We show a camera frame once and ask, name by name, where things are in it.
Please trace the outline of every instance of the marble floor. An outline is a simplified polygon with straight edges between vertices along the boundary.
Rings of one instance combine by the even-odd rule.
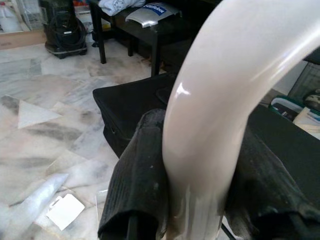
[[[56,196],[71,193],[85,205],[63,231],[46,208],[23,240],[97,239],[96,194],[108,188],[118,158],[103,137],[92,91],[151,72],[147,60],[128,57],[119,43],[109,40],[105,48],[107,64],[93,47],[65,59],[43,44],[0,51],[0,223],[54,173],[69,174]]]

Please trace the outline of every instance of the white paper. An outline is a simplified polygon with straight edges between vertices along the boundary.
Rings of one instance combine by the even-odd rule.
[[[57,199],[46,216],[62,231],[79,216],[85,206],[72,194]]]

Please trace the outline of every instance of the cardboard box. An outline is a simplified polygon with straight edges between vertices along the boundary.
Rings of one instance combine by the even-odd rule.
[[[0,50],[43,44],[46,40],[43,30],[2,33],[0,34]]]

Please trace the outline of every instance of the white curved pipe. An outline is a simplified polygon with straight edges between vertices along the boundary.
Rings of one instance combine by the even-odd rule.
[[[319,10],[319,0],[224,0],[202,26],[164,122],[168,239],[217,236],[248,116],[320,46]]]

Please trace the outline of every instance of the white cloth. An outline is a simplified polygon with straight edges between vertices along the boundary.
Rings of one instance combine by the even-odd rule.
[[[146,0],[100,0],[99,7],[109,16],[116,15],[129,7],[142,7]]]

